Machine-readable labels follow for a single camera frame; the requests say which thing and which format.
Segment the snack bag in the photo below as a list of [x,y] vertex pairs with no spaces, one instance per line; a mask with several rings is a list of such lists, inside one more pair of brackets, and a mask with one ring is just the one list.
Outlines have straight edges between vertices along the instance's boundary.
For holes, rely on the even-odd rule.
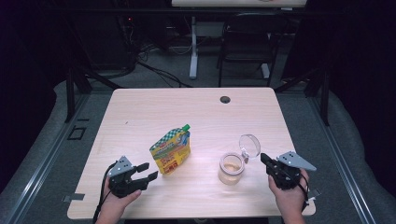
[[161,174],[171,174],[190,155],[190,125],[169,131],[149,151]]

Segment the light wood surface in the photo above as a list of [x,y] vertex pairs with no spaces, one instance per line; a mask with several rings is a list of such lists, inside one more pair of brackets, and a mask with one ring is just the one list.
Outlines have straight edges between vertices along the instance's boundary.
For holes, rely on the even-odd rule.
[[306,0],[172,0],[173,7],[305,7]]
[[[221,96],[231,102],[224,104]],[[219,159],[240,152],[239,137],[254,134],[270,157],[293,150],[293,143],[274,91],[269,88],[194,88],[116,90],[109,102],[76,193],[70,218],[92,218],[106,168],[125,155],[134,165],[157,171],[149,148],[174,128],[190,124],[191,154],[170,175],[159,174],[124,218],[270,217],[280,216],[268,188],[265,166],[250,161],[239,183],[218,178]],[[313,202],[304,210],[315,213]]]

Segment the chair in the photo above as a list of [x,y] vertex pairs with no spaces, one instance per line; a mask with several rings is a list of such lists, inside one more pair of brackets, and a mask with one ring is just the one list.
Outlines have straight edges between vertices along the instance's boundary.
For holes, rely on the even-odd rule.
[[267,86],[274,71],[279,41],[286,31],[288,19],[274,13],[239,13],[231,16],[223,26],[218,58],[219,87],[223,62],[271,64]]

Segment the hand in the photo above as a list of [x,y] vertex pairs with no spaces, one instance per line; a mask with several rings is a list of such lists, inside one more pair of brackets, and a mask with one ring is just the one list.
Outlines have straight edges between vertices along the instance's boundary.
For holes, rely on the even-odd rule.
[[[306,170],[301,169],[301,175],[308,181],[309,176]],[[300,184],[306,189],[306,182],[303,178],[300,179]],[[298,187],[286,190],[279,189],[270,175],[268,175],[268,186],[275,194],[276,205],[285,223],[305,223],[302,215],[305,200],[303,191]]]
[[[106,197],[106,195],[110,192],[108,182],[109,178],[107,177],[104,189],[104,197]],[[141,193],[142,191],[139,189],[132,194],[129,194],[123,198],[119,198],[110,192],[105,199],[105,202],[102,204],[102,209],[96,224],[117,223],[120,220],[126,206],[136,200]]]

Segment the transparent lid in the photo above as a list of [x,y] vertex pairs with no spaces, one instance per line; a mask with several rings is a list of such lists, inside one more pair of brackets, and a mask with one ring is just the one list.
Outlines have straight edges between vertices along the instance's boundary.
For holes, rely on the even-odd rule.
[[239,147],[242,151],[242,157],[245,163],[248,160],[253,160],[260,155],[262,147],[260,146],[259,139],[253,134],[244,134],[239,138]]

